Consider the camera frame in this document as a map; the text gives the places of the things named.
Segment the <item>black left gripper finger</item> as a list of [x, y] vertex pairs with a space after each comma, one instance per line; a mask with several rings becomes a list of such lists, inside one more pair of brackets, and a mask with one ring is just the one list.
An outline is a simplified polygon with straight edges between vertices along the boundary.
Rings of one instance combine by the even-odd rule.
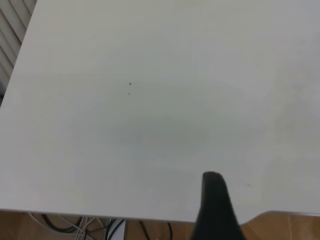
[[191, 239], [245, 239], [231, 203], [227, 184], [220, 173], [207, 171], [202, 175], [200, 209]]

